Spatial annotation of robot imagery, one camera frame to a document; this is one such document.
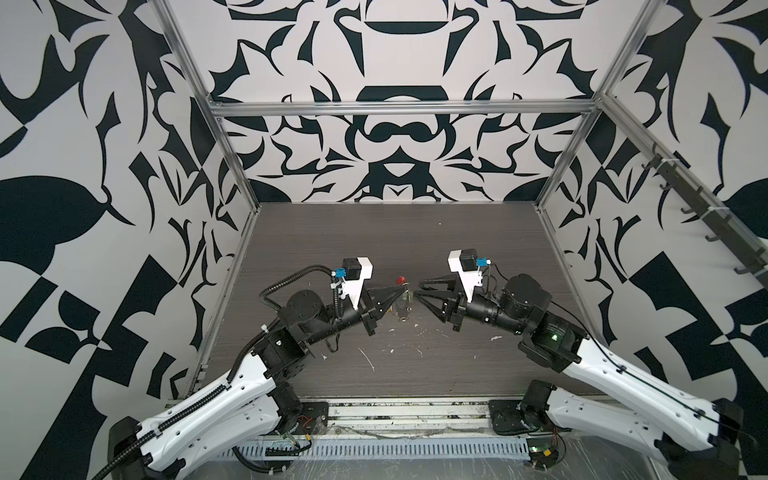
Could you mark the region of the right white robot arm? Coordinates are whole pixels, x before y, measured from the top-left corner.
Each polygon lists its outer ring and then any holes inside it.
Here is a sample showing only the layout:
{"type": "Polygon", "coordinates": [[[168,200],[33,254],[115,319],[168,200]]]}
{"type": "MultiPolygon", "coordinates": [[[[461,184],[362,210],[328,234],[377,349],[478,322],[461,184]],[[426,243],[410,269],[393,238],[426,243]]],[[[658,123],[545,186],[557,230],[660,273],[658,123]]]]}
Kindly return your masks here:
{"type": "Polygon", "coordinates": [[[585,328],[550,312],[550,294],[528,275],[512,277],[499,296],[483,292],[478,281],[470,287],[464,281],[459,274],[428,279],[414,297],[455,330],[472,319],[518,335],[528,359],[616,402],[606,405],[534,380],[515,406],[492,404],[497,434],[577,430],[663,463],[676,479],[738,478],[738,405],[691,395],[610,352],[585,328]]]}

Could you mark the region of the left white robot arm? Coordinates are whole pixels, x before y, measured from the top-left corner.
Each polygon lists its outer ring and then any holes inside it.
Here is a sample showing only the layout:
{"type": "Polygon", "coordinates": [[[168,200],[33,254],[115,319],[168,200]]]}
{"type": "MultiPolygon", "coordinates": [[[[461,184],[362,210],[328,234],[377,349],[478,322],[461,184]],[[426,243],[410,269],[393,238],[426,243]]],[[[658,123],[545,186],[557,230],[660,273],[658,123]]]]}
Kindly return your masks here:
{"type": "Polygon", "coordinates": [[[113,425],[108,462],[96,478],[184,479],[247,439],[291,433],[303,406],[289,381],[304,368],[311,345],[357,324],[373,334],[405,290],[364,288],[357,301],[343,297],[332,305],[312,290],[293,294],[217,380],[155,416],[113,425]]]}

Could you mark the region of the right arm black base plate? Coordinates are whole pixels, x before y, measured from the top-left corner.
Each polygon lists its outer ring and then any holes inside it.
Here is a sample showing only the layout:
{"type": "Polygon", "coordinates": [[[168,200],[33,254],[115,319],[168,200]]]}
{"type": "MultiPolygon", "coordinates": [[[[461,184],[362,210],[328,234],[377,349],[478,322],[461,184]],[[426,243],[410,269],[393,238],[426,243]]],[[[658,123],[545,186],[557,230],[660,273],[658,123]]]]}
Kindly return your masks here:
{"type": "Polygon", "coordinates": [[[541,430],[535,418],[526,416],[526,411],[520,408],[520,403],[520,400],[498,399],[488,402],[489,418],[495,434],[515,436],[541,430]]]}

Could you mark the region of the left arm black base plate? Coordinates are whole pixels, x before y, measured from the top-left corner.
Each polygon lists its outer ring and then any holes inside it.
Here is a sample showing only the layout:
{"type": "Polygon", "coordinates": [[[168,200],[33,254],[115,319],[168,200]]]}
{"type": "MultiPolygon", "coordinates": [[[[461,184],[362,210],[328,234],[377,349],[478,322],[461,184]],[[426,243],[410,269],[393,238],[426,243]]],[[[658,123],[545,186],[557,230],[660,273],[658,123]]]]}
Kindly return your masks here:
{"type": "Polygon", "coordinates": [[[325,401],[302,402],[293,433],[314,435],[324,431],[328,425],[329,407],[325,401]]]}

